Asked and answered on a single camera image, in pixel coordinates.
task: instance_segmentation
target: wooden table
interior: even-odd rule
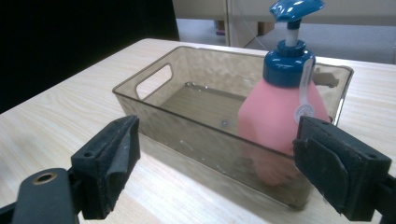
[[[78,149],[124,116],[112,88],[181,45],[266,53],[146,39],[8,110],[0,115],[0,206],[16,201],[27,176],[68,169]],[[339,127],[396,160],[396,65],[328,58],[318,62],[355,71]],[[140,141],[142,158],[115,211],[106,220],[82,223],[348,223],[316,191],[304,211],[293,211],[144,135]],[[189,171],[181,173],[186,166]],[[396,175],[394,164],[390,173]],[[379,218],[375,214],[373,222]]]

